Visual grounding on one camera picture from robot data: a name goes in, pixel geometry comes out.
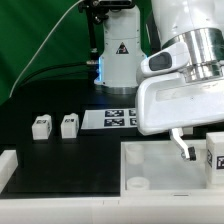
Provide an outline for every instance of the green backdrop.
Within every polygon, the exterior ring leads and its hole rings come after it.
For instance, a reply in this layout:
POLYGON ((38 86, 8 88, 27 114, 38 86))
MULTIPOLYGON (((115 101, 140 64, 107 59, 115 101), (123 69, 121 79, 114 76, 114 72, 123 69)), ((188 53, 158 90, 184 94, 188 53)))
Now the green backdrop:
MULTIPOLYGON (((0 4, 0 104, 39 48, 45 37, 74 0, 1 0, 0 4)), ((141 11, 142 49, 149 54, 145 20, 150 0, 136 0, 141 11)), ((97 44, 103 52, 102 25, 96 26, 97 44)), ((37 69, 89 58, 89 39, 85 14, 75 8, 40 52, 25 76, 37 69)))

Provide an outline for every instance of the white plastic part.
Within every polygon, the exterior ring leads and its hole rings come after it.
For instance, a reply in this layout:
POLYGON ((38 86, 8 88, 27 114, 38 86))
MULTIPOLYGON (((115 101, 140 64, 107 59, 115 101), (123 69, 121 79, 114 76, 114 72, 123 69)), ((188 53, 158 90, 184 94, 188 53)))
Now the white plastic part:
POLYGON ((170 139, 181 150, 182 152, 181 157, 186 161, 193 160, 192 156, 190 156, 189 154, 188 145, 181 138, 183 136, 183 129, 174 128, 169 130, 169 133, 170 133, 170 139))
POLYGON ((16 151, 5 150, 0 156, 0 193, 8 183, 17 166, 16 151))
POLYGON ((224 119, 223 91, 223 77, 200 83, 185 83, 181 73, 146 79, 136 96, 138 129, 150 135, 220 122, 224 119))
POLYGON ((61 135, 63 139, 76 138, 79 130, 79 116, 71 114, 64 116, 61 123, 61 135))
POLYGON ((152 0, 161 45, 179 34, 201 28, 223 31, 222 0, 152 0))
POLYGON ((144 177, 132 177, 127 181, 127 190, 129 191, 145 191, 149 190, 149 180, 144 177))
POLYGON ((52 130, 52 120, 50 115, 38 116, 32 125, 33 139, 48 139, 52 130))
POLYGON ((95 84, 135 88, 137 67, 146 57, 141 50, 140 11, 136 6, 110 11, 108 16, 104 22, 105 48, 100 57, 100 76, 95 84))
POLYGON ((145 157, 143 169, 152 176, 147 178, 147 191, 126 189, 126 181, 134 177, 130 166, 138 167, 126 164, 129 144, 134 142, 121 143, 120 197, 0 200, 1 223, 223 224, 224 190, 206 189, 205 140, 187 141, 197 152, 198 160, 192 163, 183 162, 170 141, 137 142, 150 155, 145 157))
POLYGON ((224 186, 224 132, 207 134, 206 174, 209 183, 224 186))
POLYGON ((126 160, 129 164, 137 165, 144 162, 144 149, 141 145, 128 145, 126 148, 126 160))
POLYGON ((141 65, 137 70, 137 82, 140 84, 146 78, 167 74, 172 71, 177 71, 178 69, 185 67, 188 64, 189 60, 190 53, 187 44, 184 42, 175 43, 172 46, 158 52, 157 54, 152 55, 149 58, 146 58, 141 62, 141 65), (164 52, 168 53, 171 56, 172 66, 168 69, 152 71, 149 66, 150 60, 164 52))

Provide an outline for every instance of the small white cube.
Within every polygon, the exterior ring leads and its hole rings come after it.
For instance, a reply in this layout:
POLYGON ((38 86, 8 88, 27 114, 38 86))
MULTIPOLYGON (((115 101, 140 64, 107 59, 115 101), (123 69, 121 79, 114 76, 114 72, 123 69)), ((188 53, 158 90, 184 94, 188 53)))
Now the small white cube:
POLYGON ((211 184, 224 184, 224 132, 208 133, 205 171, 211 184))
POLYGON ((63 139, 76 138, 79 130, 79 116, 71 114, 64 116, 61 123, 61 135, 63 139))
POLYGON ((50 115, 38 116, 32 126, 33 139, 48 139, 52 130, 52 121, 50 115))

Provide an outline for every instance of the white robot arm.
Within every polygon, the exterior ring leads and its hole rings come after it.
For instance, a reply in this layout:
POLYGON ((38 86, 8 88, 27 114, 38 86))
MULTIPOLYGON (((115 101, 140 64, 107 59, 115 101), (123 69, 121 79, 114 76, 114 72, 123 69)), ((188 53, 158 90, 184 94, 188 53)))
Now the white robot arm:
POLYGON ((138 69, 138 129, 144 135, 170 131, 183 157, 195 160, 181 128, 224 120, 224 1, 152 0, 152 7, 163 50, 138 69), (164 52, 169 59, 158 58, 164 52))

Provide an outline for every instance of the black table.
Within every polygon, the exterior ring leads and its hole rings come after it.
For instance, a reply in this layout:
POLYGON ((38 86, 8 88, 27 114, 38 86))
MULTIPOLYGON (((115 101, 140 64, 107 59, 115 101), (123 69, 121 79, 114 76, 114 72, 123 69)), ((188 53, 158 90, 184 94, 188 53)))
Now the black table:
MULTIPOLYGON (((167 133, 142 136, 137 128, 79 130, 75 140, 62 140, 64 115, 76 113, 80 127, 85 110, 135 107, 135 95, 95 91, 87 80, 36 81, 19 89, 0 107, 0 153, 16 149, 19 166, 0 199, 120 195, 122 141, 167 140, 167 133), (52 116, 47 141, 33 141, 37 116, 52 116)), ((194 136, 221 131, 223 124, 198 127, 194 136)))

